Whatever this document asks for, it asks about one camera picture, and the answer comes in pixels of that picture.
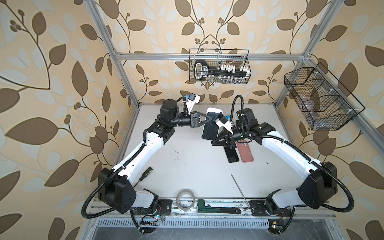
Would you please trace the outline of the black phone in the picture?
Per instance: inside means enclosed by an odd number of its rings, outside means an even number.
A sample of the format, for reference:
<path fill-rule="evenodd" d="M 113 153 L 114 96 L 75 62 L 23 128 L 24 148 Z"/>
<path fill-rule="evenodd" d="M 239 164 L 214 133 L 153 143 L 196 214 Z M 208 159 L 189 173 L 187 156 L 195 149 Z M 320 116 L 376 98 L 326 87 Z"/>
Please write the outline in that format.
<path fill-rule="evenodd" d="M 223 111 L 216 108 L 208 108 L 206 115 L 212 117 L 209 123 L 206 123 L 202 132 L 202 139 L 214 141 L 217 138 L 219 132 L 219 126 L 216 124 L 216 120 L 222 115 Z"/>

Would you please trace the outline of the pink phone case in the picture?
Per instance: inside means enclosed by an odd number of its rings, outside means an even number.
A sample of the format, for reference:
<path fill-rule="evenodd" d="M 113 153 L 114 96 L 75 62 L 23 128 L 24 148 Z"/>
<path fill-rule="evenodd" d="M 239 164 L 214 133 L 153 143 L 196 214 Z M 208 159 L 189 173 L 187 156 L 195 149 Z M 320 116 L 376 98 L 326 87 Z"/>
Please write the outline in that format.
<path fill-rule="evenodd" d="M 247 141 L 237 142 L 237 148 L 243 163 L 250 163 L 254 161 L 254 157 Z"/>

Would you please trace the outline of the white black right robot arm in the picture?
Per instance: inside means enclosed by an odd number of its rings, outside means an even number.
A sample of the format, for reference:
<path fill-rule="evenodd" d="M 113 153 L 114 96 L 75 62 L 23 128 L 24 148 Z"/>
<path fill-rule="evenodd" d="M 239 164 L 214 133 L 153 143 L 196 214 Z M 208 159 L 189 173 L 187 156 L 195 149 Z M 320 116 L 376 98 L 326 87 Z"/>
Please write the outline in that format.
<path fill-rule="evenodd" d="M 282 191 L 280 189 L 270 193 L 265 198 L 264 210 L 274 217 L 291 209 L 291 216 L 287 223 L 279 230 L 270 232 L 274 235 L 283 234 L 290 226 L 296 208 L 309 207 L 319 209 L 324 207 L 338 213 L 351 212 L 355 206 L 352 193 L 337 177 L 337 168 L 332 163 L 322 163 L 309 156 L 294 144 L 287 141 L 273 126 L 259 123 L 251 109 L 245 108 L 241 102 L 239 111 L 235 105 L 231 106 L 231 113 L 218 113 L 212 119 L 217 128 L 213 146 L 235 149 L 237 144 L 254 141 L 269 149 L 284 160 L 302 179 L 302 184 L 296 188 Z"/>

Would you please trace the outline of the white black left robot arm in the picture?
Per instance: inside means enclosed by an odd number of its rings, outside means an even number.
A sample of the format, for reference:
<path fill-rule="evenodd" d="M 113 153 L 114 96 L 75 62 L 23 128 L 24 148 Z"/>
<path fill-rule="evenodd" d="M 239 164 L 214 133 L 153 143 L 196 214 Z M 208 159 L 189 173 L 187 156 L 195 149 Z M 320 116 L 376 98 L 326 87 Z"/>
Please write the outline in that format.
<path fill-rule="evenodd" d="M 111 169 L 103 169 L 100 172 L 98 186 L 82 206 L 83 218 L 98 218 L 113 211 L 124 214 L 140 208 L 151 214 L 160 212 L 157 194 L 149 190 L 134 189 L 134 185 L 139 182 L 138 175 L 142 168 L 171 138 L 176 127 L 189 126 L 194 129 L 213 121 L 211 116 L 192 111 L 195 100 L 186 97 L 182 97 L 181 100 L 184 104 L 182 112 L 179 111 L 178 101 L 165 100 L 154 123 L 144 130 L 143 141 L 121 162 Z M 87 213 L 88 205 L 94 197 L 110 208 L 96 214 Z"/>

